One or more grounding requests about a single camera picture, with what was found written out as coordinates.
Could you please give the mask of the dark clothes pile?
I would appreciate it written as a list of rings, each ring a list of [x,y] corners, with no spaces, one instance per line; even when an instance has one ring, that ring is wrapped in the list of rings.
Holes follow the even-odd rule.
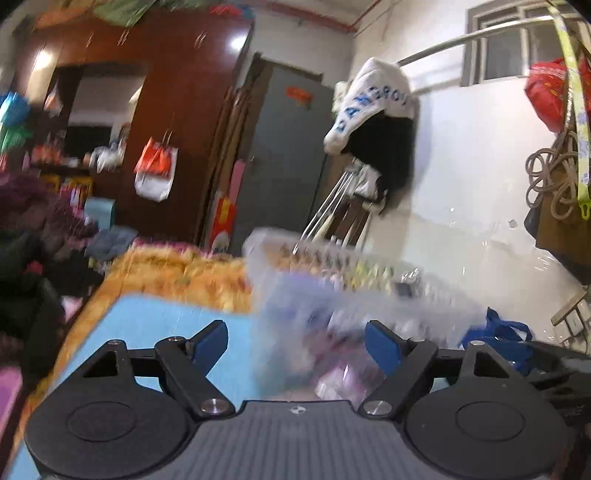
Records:
[[[66,297],[86,299],[103,282],[85,246],[97,227],[27,172],[1,175],[1,362],[41,377],[66,327]]]

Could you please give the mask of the wall power strip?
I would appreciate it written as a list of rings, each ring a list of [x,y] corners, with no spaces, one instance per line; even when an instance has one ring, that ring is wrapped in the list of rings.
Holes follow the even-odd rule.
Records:
[[[576,293],[552,316],[551,324],[558,343],[582,338],[590,327],[588,294],[588,288]]]

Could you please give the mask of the dark red wooden wardrobe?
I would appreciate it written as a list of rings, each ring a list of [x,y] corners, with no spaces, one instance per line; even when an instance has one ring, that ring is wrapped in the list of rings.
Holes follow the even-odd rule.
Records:
[[[252,20],[206,9],[152,8],[130,28],[85,14],[34,31],[18,53],[14,84],[24,91],[41,51],[59,67],[146,68],[116,194],[117,218],[143,236],[193,242],[211,193],[218,123],[253,27]],[[134,167],[146,142],[164,136],[178,150],[176,170],[168,198],[154,202],[136,194]]]

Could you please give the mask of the white plastic laundry basket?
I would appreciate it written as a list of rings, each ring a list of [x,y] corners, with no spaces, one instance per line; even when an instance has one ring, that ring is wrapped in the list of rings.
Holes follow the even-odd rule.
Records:
[[[486,308],[421,268],[293,232],[256,228],[242,245],[252,287],[253,368],[263,394],[310,384],[378,320],[403,338],[456,348]]]

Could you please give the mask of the black hanging garment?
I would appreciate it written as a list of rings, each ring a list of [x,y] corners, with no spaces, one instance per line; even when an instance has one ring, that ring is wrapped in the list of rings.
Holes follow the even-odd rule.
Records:
[[[383,212],[399,202],[412,176],[415,122],[407,117],[390,117],[384,112],[372,116],[349,136],[344,149],[356,159],[377,170],[379,199]]]

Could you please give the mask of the brown hanging bag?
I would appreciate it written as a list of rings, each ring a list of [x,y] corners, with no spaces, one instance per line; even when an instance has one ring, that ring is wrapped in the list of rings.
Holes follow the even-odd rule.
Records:
[[[549,252],[583,285],[590,283],[590,221],[577,202],[577,135],[570,125],[553,145],[526,160],[529,179],[524,220],[536,247]]]

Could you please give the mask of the white hooded sweatshirt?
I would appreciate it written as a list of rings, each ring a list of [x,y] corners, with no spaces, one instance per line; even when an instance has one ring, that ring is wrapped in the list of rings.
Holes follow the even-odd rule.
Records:
[[[353,78],[339,106],[335,123],[325,135],[325,153],[342,154],[353,131],[377,114],[413,120],[412,103],[410,83],[401,67],[397,63],[370,57]]]

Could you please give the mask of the grey door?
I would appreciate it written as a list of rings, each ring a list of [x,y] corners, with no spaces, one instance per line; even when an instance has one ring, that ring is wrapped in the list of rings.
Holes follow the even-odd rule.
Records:
[[[332,89],[263,61],[252,77],[239,158],[245,161],[229,252],[242,254],[253,229],[301,232],[308,224],[332,126]]]

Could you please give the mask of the orange white plastic bag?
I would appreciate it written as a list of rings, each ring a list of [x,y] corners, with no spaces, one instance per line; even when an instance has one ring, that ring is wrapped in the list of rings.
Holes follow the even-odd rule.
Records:
[[[171,192],[178,149],[149,138],[134,168],[135,193],[154,202],[166,200]]]

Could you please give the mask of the red hanging bag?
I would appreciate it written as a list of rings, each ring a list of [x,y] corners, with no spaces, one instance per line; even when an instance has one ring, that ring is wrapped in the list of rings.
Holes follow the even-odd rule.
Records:
[[[564,126],[566,80],[567,68],[561,58],[533,64],[525,85],[536,115],[553,133],[559,133]]]

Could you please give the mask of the blue tote bag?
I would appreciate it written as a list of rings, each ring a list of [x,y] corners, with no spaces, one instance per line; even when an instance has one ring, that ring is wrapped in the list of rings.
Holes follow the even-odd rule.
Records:
[[[532,341],[533,333],[528,325],[502,319],[492,308],[487,309],[486,325],[471,327],[461,345],[464,349],[472,342],[481,341],[495,349],[505,360],[522,375],[531,372],[530,359],[533,351],[526,345]]]

